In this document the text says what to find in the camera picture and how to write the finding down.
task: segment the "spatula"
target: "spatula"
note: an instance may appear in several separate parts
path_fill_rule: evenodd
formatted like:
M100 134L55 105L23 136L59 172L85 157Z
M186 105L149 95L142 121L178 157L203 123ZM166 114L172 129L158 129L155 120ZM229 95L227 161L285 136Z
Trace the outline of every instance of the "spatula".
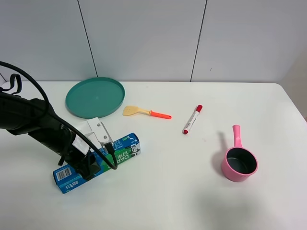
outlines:
M156 112L153 112L152 110L151 111L143 110L136 106L126 106L123 111L124 116L129 116L129 115L136 114L136 113L147 114L150 116L156 116L156 117L165 118L165 119L172 118L172 116L170 115L156 113Z

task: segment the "red marker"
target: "red marker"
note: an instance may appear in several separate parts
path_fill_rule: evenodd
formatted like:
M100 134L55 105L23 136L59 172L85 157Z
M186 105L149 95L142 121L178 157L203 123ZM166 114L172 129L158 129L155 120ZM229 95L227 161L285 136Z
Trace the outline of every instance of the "red marker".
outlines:
M187 125L184 127L183 134L188 134L188 132L190 131L192 125L194 124L194 121L196 120L198 114L200 114L201 109L202 109L202 105L199 104L197 106L195 112L191 116L190 120L188 121Z

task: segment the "green plastic plate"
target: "green plastic plate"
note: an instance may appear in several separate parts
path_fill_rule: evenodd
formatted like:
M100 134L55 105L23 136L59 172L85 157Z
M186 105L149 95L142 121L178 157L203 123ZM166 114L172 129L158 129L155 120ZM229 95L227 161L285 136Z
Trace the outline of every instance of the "green plastic plate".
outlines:
M91 78L79 82L66 95L67 109L86 119L104 117L123 103L124 87L111 78Z

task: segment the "white table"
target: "white table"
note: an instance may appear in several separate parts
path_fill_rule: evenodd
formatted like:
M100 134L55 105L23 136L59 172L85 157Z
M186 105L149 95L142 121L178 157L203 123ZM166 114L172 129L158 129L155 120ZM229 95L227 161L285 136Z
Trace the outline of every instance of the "white table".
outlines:
M40 82L56 113L76 82ZM0 130L2 230L306 230L307 125L284 90L262 83L123 82L126 98L101 118L112 138L135 132L142 154L63 195L52 171L59 157L27 135ZM24 82L21 95L38 91ZM188 135L194 108L203 110ZM123 117L126 105L172 120ZM258 158L247 181L223 176L220 161L241 125Z

